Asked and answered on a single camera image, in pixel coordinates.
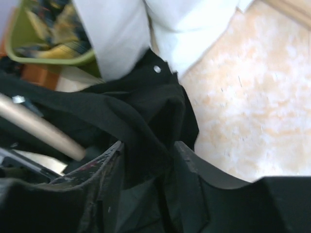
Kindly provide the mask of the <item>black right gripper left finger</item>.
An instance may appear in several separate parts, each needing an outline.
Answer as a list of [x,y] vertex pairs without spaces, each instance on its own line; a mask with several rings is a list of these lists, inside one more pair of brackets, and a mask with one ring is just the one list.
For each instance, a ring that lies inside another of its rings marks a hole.
[[124,145],[47,184],[0,181],[3,233],[112,233],[124,176]]

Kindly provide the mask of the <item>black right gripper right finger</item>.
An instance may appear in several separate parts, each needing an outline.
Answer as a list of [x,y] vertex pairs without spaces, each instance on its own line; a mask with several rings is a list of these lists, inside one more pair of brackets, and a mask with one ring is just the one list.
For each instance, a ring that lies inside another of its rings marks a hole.
[[174,145],[174,169],[186,233],[308,233],[311,179],[263,177],[249,183]]

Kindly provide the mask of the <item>black garment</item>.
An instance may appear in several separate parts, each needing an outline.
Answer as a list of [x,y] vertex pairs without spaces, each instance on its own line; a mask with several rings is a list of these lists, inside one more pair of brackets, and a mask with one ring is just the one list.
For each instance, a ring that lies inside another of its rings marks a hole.
[[123,142],[127,189],[161,175],[171,166],[174,142],[193,148],[199,133],[177,74],[152,50],[123,78],[81,91],[52,91],[7,73],[0,75],[0,91],[28,98],[47,121],[83,147],[113,138]]

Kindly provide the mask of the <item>beige wooden hanger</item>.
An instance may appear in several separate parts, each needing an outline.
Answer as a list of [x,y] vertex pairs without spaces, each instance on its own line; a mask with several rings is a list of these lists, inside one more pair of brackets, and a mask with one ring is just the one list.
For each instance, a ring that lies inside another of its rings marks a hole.
[[76,161],[86,155],[82,146],[58,128],[3,94],[0,95],[0,116]]

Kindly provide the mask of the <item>yellow plaid shirt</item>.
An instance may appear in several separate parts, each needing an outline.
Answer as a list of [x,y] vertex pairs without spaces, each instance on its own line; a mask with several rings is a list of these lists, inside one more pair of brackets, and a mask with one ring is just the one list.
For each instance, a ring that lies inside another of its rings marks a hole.
[[91,49],[80,18],[70,0],[32,0],[26,14],[42,43],[16,49],[23,57],[73,59]]

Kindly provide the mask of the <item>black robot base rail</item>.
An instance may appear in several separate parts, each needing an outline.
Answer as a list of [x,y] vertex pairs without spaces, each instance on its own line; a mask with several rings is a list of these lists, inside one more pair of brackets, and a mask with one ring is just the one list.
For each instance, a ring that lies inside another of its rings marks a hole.
[[66,180],[54,171],[11,149],[0,149],[0,177],[31,184],[57,184]]

